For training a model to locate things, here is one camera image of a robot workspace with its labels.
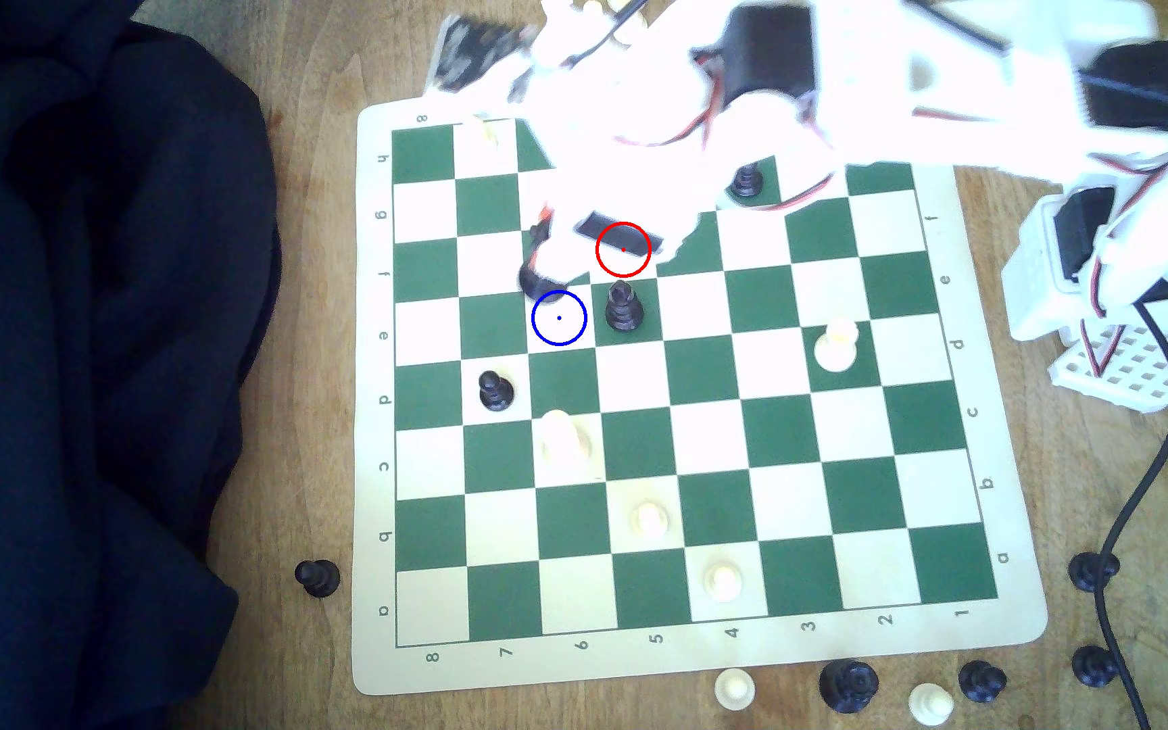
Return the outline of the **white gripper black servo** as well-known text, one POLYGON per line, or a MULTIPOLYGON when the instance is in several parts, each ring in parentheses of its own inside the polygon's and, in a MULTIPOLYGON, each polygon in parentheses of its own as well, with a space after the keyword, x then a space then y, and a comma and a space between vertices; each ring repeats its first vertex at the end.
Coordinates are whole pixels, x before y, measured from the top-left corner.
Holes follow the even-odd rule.
POLYGON ((815 121, 811 8, 767 1, 676 1, 656 25, 623 25, 595 1, 544 1, 510 107, 559 169, 541 277, 564 287, 602 255, 642 276, 677 256, 722 180, 757 157, 791 157, 804 175, 841 169, 815 121), (633 204, 635 221, 627 216, 633 204))

